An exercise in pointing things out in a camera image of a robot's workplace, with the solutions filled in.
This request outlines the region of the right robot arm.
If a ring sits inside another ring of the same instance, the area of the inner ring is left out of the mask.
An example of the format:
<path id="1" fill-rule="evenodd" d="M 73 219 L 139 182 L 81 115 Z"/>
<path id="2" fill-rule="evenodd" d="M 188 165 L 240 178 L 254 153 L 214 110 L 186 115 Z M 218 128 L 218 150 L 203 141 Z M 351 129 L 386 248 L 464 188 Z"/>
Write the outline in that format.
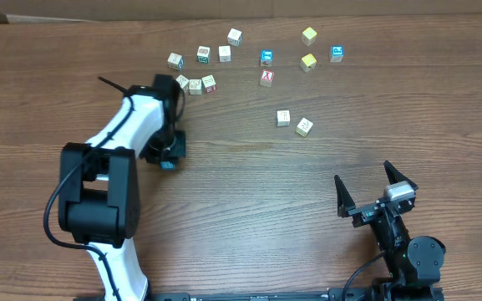
<path id="1" fill-rule="evenodd" d="M 342 288 L 330 288 L 330 300 L 443 300 L 440 281 L 446 246 L 430 236 L 410 237 L 402 215 L 414 208 L 417 184 L 389 161 L 383 163 L 389 185 L 373 204 L 357 207 L 339 176 L 334 176 L 337 215 L 351 217 L 354 227 L 370 226 L 380 254 L 358 268 Z M 354 288 L 353 280 L 383 259 L 389 276 L 375 278 L 367 288 Z"/>

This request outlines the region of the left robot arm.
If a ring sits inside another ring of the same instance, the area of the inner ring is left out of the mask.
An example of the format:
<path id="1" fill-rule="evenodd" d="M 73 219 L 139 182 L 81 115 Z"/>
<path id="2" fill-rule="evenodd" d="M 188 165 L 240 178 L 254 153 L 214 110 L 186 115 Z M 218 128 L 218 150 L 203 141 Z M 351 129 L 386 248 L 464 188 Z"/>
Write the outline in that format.
<path id="1" fill-rule="evenodd" d="M 185 91 L 165 74 L 150 86 L 119 91 L 122 105 L 112 120 L 86 142 L 62 149 L 43 228 L 54 244 L 91 256 L 104 285 L 100 299 L 149 300 L 151 284 L 134 244 L 140 221 L 137 161 L 173 171 L 186 156 L 185 132 L 176 128 Z"/>

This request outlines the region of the wooden block blue side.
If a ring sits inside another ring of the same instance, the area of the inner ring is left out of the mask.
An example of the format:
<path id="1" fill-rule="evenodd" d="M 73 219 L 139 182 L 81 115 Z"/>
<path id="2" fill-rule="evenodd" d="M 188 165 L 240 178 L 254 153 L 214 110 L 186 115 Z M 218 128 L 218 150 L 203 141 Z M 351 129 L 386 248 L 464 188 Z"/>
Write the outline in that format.
<path id="1" fill-rule="evenodd" d="M 176 169 L 176 164 L 172 161 L 162 161 L 160 167 L 164 171 L 174 171 Z"/>

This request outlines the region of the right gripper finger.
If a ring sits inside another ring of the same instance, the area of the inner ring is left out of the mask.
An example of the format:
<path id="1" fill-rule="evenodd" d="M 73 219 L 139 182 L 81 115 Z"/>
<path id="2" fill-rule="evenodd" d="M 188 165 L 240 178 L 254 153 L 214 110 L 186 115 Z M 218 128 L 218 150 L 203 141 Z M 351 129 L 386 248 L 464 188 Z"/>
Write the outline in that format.
<path id="1" fill-rule="evenodd" d="M 337 193 L 337 215 L 339 217 L 349 217 L 349 212 L 356 208 L 356 204 L 339 175 L 334 176 L 334 182 Z"/>
<path id="2" fill-rule="evenodd" d="M 390 161 L 385 161 L 383 167 L 391 185 L 406 181 L 415 191 L 418 190 L 419 186 L 401 173 Z"/>

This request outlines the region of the wooden block yellow side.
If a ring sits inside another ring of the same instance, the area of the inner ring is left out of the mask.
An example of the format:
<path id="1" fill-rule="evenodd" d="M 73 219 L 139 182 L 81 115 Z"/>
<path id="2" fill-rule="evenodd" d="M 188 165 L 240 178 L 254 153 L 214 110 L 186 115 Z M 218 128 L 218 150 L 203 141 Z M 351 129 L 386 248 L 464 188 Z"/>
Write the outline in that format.
<path id="1" fill-rule="evenodd" d="M 295 132 L 301 135 L 302 137 L 307 137 L 312 127 L 313 127 L 313 123 L 310 120 L 306 118 L 302 118 L 297 124 Z"/>

